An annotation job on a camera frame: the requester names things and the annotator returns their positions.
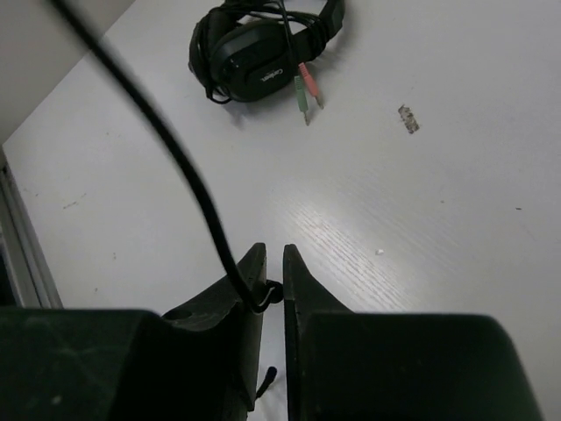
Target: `headset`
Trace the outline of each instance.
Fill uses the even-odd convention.
[[[189,45],[189,68],[215,103],[258,101],[295,79],[297,93],[302,92],[298,96],[301,104],[305,93],[300,69],[311,95],[321,105],[305,63],[320,55],[341,30],[344,9],[344,0],[328,0],[319,15],[287,11],[284,0],[225,0],[196,25]],[[257,20],[240,23],[246,16]],[[293,35],[290,22],[305,29]]]

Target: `black plastic object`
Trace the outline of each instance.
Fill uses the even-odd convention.
[[[284,252],[288,419],[537,421],[508,335],[491,318],[354,314]]]
[[[266,288],[265,245],[238,268],[253,293]],[[0,310],[0,419],[246,419],[261,324],[227,278],[163,318]]]

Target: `small debris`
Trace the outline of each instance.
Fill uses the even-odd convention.
[[[66,210],[68,208],[71,208],[72,206],[77,206],[77,205],[78,205],[78,201],[75,201],[75,202],[67,204],[66,206],[63,206],[62,209]]]
[[[413,134],[420,129],[419,124],[413,115],[413,111],[411,111],[409,107],[402,105],[398,112],[400,113],[401,119],[403,120],[403,123],[405,123],[405,128],[409,134]]]

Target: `audio jack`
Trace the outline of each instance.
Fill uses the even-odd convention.
[[[304,78],[304,82],[306,83],[306,87],[308,88],[309,94],[316,99],[317,105],[319,105],[319,108],[323,110],[322,94],[320,93],[319,88],[317,87],[316,80],[309,73],[308,68],[306,67],[306,63],[300,63],[298,65],[298,68],[300,69],[300,73],[302,73],[302,77]]]
[[[299,75],[295,76],[295,88],[298,108],[300,108],[300,112],[304,115],[306,125],[309,125],[308,100],[306,99],[306,91],[304,90],[302,78]]]

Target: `headset cable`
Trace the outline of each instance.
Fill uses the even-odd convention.
[[[131,75],[124,70],[124,66],[117,64],[114,55],[109,48],[102,46],[99,37],[94,35],[91,25],[86,23],[83,17],[79,17],[76,10],[71,8],[66,0],[48,0],[48,2],[59,13],[60,17],[74,31],[78,39],[91,50],[94,56],[105,67],[107,72],[115,79],[117,84],[135,103],[140,113],[145,117],[154,131],[158,134],[163,146],[169,152],[172,160],[180,169],[185,181],[193,191],[195,199],[199,203],[201,213],[209,227],[210,235],[214,241],[220,261],[228,275],[232,287],[236,290],[247,307],[256,314],[266,310],[270,303],[279,303],[282,299],[282,284],[273,281],[266,282],[266,291],[263,297],[256,300],[239,272],[238,266],[230,250],[226,239],[222,222],[218,216],[217,209],[206,189],[201,176],[198,174],[194,164],[181,148],[171,129],[164,122],[156,109],[149,103],[137,83],[132,81]]]

